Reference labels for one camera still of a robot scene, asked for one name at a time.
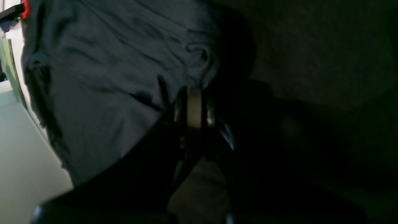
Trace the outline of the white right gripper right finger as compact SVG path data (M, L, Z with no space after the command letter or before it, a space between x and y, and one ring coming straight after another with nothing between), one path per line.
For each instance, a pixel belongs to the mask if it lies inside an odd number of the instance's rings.
M230 197L223 224L368 224L359 206L300 173L283 108L270 98L204 96L205 155L221 169Z

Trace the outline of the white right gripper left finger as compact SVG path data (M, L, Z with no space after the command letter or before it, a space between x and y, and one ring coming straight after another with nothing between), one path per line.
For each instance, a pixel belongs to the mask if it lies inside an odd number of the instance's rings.
M33 224L177 224L168 202L201 159L202 95L182 90L123 159L38 205Z

